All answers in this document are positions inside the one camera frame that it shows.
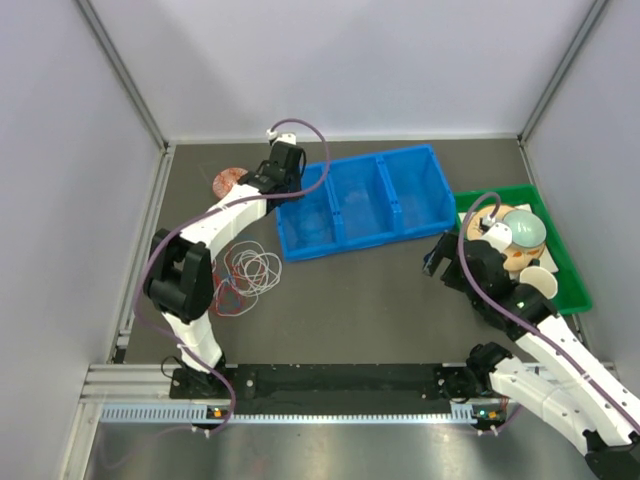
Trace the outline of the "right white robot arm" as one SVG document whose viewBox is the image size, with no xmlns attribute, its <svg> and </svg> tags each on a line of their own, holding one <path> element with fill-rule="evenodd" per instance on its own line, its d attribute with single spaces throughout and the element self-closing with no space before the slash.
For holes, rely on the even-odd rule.
<svg viewBox="0 0 640 480">
<path fill-rule="evenodd" d="M 434 275 L 444 259 L 450 262 L 441 276 L 444 285 L 464 293 L 490 326 L 552 376 L 543 379 L 489 342 L 474 347 L 466 360 L 463 396 L 506 396 L 568 440 L 597 478 L 638 478 L 638 397 L 578 340 L 538 287 L 511 279 L 489 242 L 447 232 L 425 256 L 424 273 Z"/>
</svg>

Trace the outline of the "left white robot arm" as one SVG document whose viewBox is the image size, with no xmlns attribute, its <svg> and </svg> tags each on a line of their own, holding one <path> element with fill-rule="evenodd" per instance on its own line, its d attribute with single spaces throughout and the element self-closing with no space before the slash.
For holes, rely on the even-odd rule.
<svg viewBox="0 0 640 480">
<path fill-rule="evenodd" d="M 225 370 L 218 366 L 223 351 L 208 316 L 215 292 L 213 260 L 245 228 L 286 201 L 264 195 L 301 190 L 305 158 L 292 133 L 277 136 L 269 157 L 243 175 L 209 209 L 209 217 L 170 240 L 144 282 L 144 295 L 169 324 L 182 362 L 194 370 L 192 384 L 205 396 L 220 394 L 227 382 Z"/>
</svg>

